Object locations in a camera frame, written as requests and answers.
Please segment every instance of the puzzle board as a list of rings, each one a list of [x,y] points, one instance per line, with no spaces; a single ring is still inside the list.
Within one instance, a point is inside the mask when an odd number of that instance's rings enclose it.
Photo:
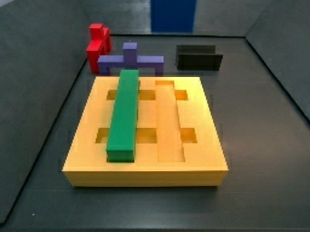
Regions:
[[[63,167],[71,184],[221,185],[227,174],[226,157],[199,77],[139,78],[135,162],[107,162],[118,82],[118,77],[96,77]]]

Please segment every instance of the toy block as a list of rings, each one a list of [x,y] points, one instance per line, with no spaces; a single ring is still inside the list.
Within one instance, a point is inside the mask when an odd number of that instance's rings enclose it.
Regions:
[[[90,62],[91,72],[99,73],[98,58],[111,51],[110,28],[103,24],[91,24],[90,33],[92,41],[87,46],[86,53]]]
[[[110,75],[110,68],[139,69],[154,68],[155,75],[163,76],[163,56],[136,55],[136,43],[123,43],[123,55],[100,55],[99,72]]]
[[[223,59],[214,45],[178,45],[175,63],[178,70],[218,71]]]
[[[219,186],[226,157],[199,77],[139,77],[135,162],[108,161],[119,81],[96,77],[63,167],[71,184]]]
[[[107,143],[108,162],[134,162],[139,71],[122,70]]]

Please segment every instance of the rectangular hole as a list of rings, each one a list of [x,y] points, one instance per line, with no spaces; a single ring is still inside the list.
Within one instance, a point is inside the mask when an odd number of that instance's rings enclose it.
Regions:
[[[107,100],[115,100],[116,90],[108,90]]]
[[[99,128],[96,133],[96,143],[107,143],[110,136],[110,128]]]
[[[175,86],[175,82],[174,81],[155,81],[156,85],[172,85]]]
[[[187,100],[188,100],[187,91],[175,90],[175,91],[174,91],[174,95],[175,95],[175,99],[176,99],[176,100],[183,100],[183,101],[187,101]]]
[[[158,142],[156,128],[136,128],[135,142],[156,143]]]
[[[108,90],[108,95],[107,95],[107,100],[115,101],[116,98],[116,90]],[[174,91],[175,99],[179,101],[187,101],[187,91],[186,90],[175,90]],[[139,100],[140,101],[155,101],[156,100],[156,95],[155,95],[155,90],[139,90]]]
[[[196,132],[194,128],[180,128],[180,140],[183,143],[198,143]]]
[[[155,90],[139,90],[139,100],[155,100]]]
[[[107,95],[107,100],[114,100],[116,99],[116,90],[108,90],[108,95]],[[155,100],[155,91],[154,90],[139,90],[139,100]]]
[[[110,128],[99,128],[96,133],[96,143],[107,143],[110,136]],[[156,143],[156,129],[155,128],[136,128],[135,135],[136,143]]]

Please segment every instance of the red block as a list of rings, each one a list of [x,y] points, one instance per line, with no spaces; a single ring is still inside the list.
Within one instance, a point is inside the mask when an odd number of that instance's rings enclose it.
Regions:
[[[111,51],[110,28],[103,24],[91,24],[90,33],[92,41],[86,49],[92,73],[99,73],[98,58]]]

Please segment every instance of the gray wall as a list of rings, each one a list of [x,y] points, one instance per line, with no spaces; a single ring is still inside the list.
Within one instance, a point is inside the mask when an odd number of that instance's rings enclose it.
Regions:
[[[194,34],[246,36],[270,1],[198,0]],[[91,21],[104,23],[114,34],[151,33],[150,0],[80,2]]]
[[[194,34],[246,36],[271,0],[198,0]]]
[[[0,6],[11,3],[13,0],[0,0]]]
[[[148,0],[79,0],[92,23],[112,34],[150,34]]]
[[[88,24],[75,0],[0,7],[0,224],[84,63]]]
[[[247,34],[291,98],[310,119],[310,1],[277,0]]]

